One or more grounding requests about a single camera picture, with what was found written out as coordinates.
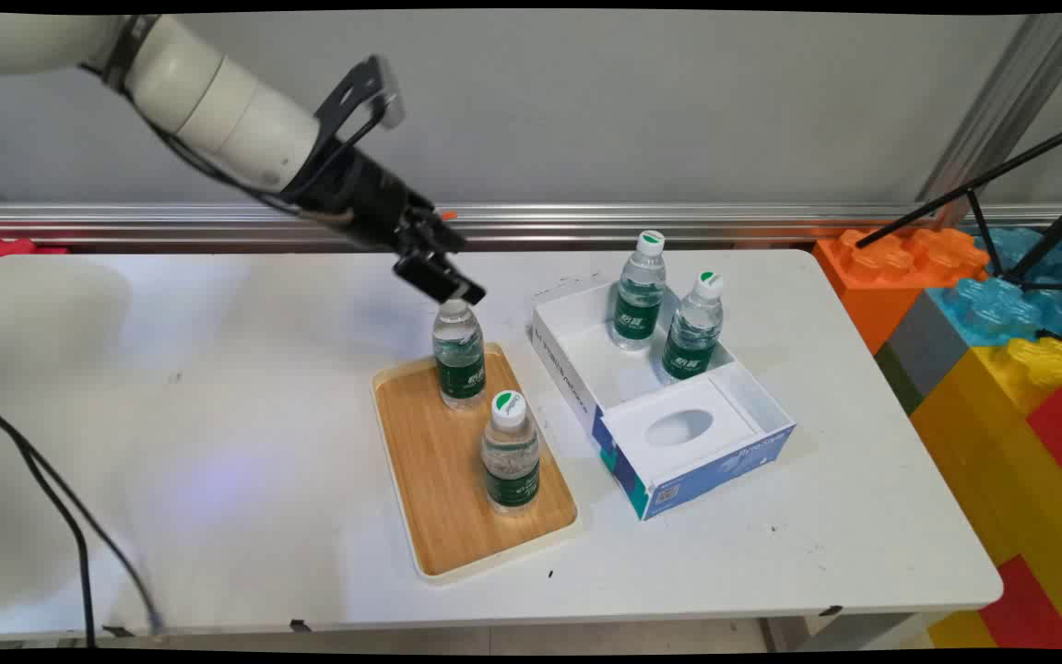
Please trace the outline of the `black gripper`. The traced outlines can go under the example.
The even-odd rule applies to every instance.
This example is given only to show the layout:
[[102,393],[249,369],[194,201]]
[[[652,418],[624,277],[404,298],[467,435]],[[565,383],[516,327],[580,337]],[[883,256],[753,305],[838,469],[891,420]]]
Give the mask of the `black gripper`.
[[393,273],[436,303],[477,305],[489,293],[443,255],[464,251],[465,236],[429,200],[355,146],[337,138],[316,143],[284,186],[284,201],[357,245],[402,252]]

